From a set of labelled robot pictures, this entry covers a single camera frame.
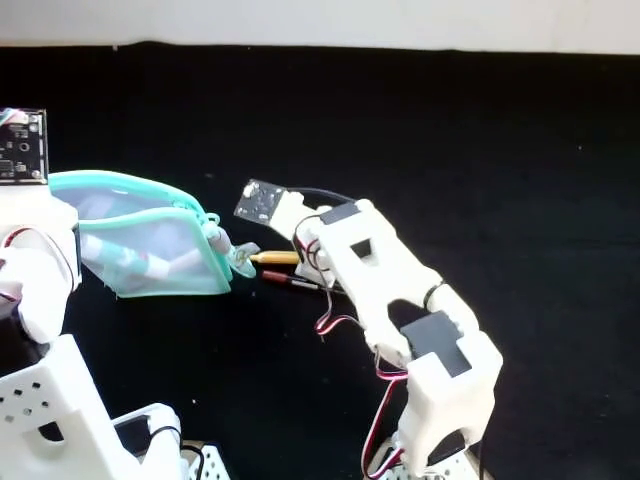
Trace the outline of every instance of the black circuit board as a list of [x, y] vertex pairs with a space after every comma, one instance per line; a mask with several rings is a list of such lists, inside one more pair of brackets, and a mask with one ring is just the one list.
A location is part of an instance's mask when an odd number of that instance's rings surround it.
[[260, 180], [249, 180], [236, 206], [236, 217], [269, 225], [286, 188]]
[[20, 109], [0, 125], [0, 186], [46, 185], [48, 176], [46, 112]]

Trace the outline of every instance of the yellow pencil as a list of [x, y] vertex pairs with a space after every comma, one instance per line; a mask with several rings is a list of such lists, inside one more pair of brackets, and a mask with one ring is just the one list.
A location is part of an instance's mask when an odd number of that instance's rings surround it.
[[295, 251], [266, 251], [249, 257], [255, 263], [270, 263], [280, 265], [297, 265], [300, 262], [298, 252]]

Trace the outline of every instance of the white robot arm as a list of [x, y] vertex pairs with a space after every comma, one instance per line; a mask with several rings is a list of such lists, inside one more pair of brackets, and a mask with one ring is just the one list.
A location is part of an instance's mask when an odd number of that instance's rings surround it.
[[376, 365], [381, 357], [405, 372], [389, 377], [406, 379], [409, 396], [387, 465], [400, 459], [420, 478], [481, 440], [502, 356], [469, 306], [369, 200], [311, 209], [300, 193], [251, 180], [235, 214], [291, 240], [301, 257], [298, 275], [327, 287], [338, 281]]
[[[0, 110], [0, 478], [184, 480], [173, 410], [112, 421], [73, 337], [60, 335], [81, 281], [77, 225], [47, 185], [44, 111]], [[140, 462], [132, 445], [145, 435]]]

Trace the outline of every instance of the black background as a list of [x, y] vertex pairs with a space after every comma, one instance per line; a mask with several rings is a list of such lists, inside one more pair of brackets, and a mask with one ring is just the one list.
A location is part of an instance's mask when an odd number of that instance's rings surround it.
[[[370, 198], [504, 355], [489, 470], [640, 476], [640, 59], [146, 44], [0, 64], [0, 104], [48, 109], [52, 171], [182, 188], [236, 243], [287, 246], [232, 217], [249, 177]], [[167, 403], [238, 478], [357, 478], [384, 388], [361, 334], [322, 343], [321, 297], [233, 287], [116, 301], [86, 273], [65, 329], [112, 416]]]

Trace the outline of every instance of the white plastic bracket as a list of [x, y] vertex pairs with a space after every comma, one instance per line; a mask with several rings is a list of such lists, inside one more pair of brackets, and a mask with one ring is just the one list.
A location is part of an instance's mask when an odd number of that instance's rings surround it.
[[[205, 462], [201, 480], [230, 480], [229, 473], [224, 466], [218, 449], [213, 445], [205, 445], [201, 450]], [[191, 467], [189, 467], [189, 480], [197, 480], [199, 466], [200, 458], [196, 457]]]

